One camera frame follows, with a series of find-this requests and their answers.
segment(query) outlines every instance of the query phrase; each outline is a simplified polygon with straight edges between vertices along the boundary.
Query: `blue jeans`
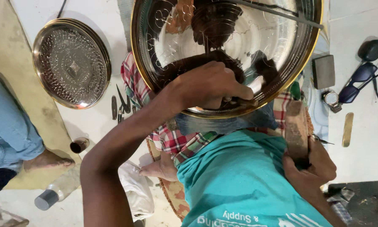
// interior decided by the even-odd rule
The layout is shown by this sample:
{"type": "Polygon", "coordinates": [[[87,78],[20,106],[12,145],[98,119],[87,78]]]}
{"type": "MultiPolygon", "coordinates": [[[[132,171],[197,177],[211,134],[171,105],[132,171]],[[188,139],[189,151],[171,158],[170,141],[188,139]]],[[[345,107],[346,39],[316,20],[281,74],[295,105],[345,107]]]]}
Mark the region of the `blue jeans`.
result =
{"type": "Polygon", "coordinates": [[[0,82],[0,168],[18,172],[22,160],[31,160],[44,150],[29,117],[0,82]]]}

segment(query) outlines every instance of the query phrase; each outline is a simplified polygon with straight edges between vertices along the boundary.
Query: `stack of plates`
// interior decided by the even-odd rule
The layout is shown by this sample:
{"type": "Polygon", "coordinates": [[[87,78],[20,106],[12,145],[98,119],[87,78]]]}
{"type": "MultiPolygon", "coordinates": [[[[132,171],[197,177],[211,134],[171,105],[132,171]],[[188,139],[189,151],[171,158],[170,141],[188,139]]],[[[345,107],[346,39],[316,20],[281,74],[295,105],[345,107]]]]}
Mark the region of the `stack of plates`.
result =
{"type": "Polygon", "coordinates": [[[33,44],[33,65],[46,92],[63,106],[78,110],[97,103],[112,71],[101,38],[71,18],[52,20],[40,30],[33,44]]]}

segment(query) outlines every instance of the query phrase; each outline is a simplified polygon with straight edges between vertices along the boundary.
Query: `red plaid fabric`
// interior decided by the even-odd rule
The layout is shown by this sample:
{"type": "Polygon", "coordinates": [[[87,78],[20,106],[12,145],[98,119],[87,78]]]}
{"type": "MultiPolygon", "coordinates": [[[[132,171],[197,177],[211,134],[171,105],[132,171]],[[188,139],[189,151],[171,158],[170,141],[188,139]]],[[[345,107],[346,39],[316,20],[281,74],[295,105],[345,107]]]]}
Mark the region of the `red plaid fabric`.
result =
{"type": "MultiPolygon", "coordinates": [[[[120,75],[124,81],[126,94],[137,108],[142,108],[155,97],[154,92],[141,77],[132,52],[128,53],[124,59],[120,75]]],[[[192,133],[184,136],[179,130],[171,131],[166,124],[163,124],[155,129],[148,138],[154,141],[157,150],[177,154],[196,135],[197,133],[192,133]]]]}
{"type": "MultiPolygon", "coordinates": [[[[137,108],[142,108],[155,97],[155,94],[145,84],[140,73],[138,72],[135,59],[132,52],[128,53],[120,70],[121,77],[124,81],[126,94],[131,98],[137,108]]],[[[288,90],[281,93],[274,100],[273,113],[278,123],[276,130],[269,128],[249,128],[252,131],[263,132],[269,135],[283,136],[285,132],[285,117],[287,106],[291,101],[291,95],[288,90]]],[[[176,157],[184,157],[175,159],[178,164],[199,151],[216,137],[212,132],[209,133],[192,133],[190,135],[182,135],[179,130],[171,131],[166,124],[155,129],[148,138],[155,143],[155,147],[159,151],[167,153],[180,154],[176,157]]]]}

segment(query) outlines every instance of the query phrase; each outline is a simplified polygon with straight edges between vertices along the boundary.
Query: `foot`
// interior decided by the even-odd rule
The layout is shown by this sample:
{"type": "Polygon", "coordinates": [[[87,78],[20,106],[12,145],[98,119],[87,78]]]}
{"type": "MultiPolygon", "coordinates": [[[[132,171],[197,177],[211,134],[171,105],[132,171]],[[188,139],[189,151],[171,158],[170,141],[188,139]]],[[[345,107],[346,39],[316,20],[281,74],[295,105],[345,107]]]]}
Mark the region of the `foot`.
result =
{"type": "Polygon", "coordinates": [[[69,158],[62,158],[45,149],[43,153],[31,160],[23,161],[23,168],[29,172],[38,168],[51,168],[56,166],[73,167],[75,162],[69,158]]]}
{"type": "Polygon", "coordinates": [[[149,165],[143,166],[140,170],[141,176],[159,177],[167,181],[178,181],[176,169],[171,156],[166,152],[161,151],[161,160],[153,162],[149,165]]]}

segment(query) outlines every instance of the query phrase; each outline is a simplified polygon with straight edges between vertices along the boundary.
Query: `gold rim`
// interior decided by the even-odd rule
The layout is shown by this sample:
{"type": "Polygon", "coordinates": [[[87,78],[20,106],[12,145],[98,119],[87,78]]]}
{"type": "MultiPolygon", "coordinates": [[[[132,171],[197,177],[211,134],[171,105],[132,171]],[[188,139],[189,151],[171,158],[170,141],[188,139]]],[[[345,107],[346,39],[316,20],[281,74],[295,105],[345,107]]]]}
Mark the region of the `gold rim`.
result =
{"type": "MultiPolygon", "coordinates": [[[[134,1],[133,10],[132,10],[132,13],[131,13],[131,24],[130,24],[131,49],[132,49],[132,52],[133,52],[133,57],[136,61],[136,66],[138,68],[138,72],[140,73],[140,75],[143,78],[146,85],[151,90],[154,90],[154,86],[152,85],[151,80],[148,78],[148,75],[146,75],[146,73],[145,73],[145,69],[144,69],[144,66],[141,62],[141,59],[136,54],[136,52],[138,50],[137,42],[136,42],[137,31],[136,31],[136,29],[133,29],[133,28],[137,28],[138,8],[140,6],[139,2],[140,2],[140,0],[134,1]]],[[[319,19],[318,23],[321,24],[322,23],[322,17],[323,17],[323,0],[317,1],[317,4],[318,4],[317,8],[321,9],[320,11],[317,11],[317,13],[318,13],[317,18],[319,19]]],[[[313,54],[313,51],[314,51],[315,46],[317,44],[319,32],[320,32],[319,28],[312,28],[311,42],[310,42],[309,48],[308,48],[309,53],[306,56],[304,56],[304,59],[301,61],[299,66],[296,69],[293,70],[293,74],[284,83],[284,85],[279,90],[277,90],[277,92],[271,94],[263,103],[260,103],[257,107],[251,107],[251,108],[248,108],[248,109],[237,110],[235,113],[227,113],[227,114],[222,114],[222,115],[205,115],[205,114],[202,114],[202,113],[192,112],[188,109],[183,110],[181,113],[189,115],[189,116],[193,116],[193,117],[198,117],[198,118],[227,119],[227,118],[238,117],[238,116],[248,114],[252,111],[255,111],[255,110],[261,108],[262,106],[265,106],[266,104],[268,104],[269,102],[274,100],[277,96],[279,96],[284,90],[286,90],[296,80],[297,76],[301,73],[301,71],[307,65],[308,60],[310,59],[311,55],[313,54]]]]}

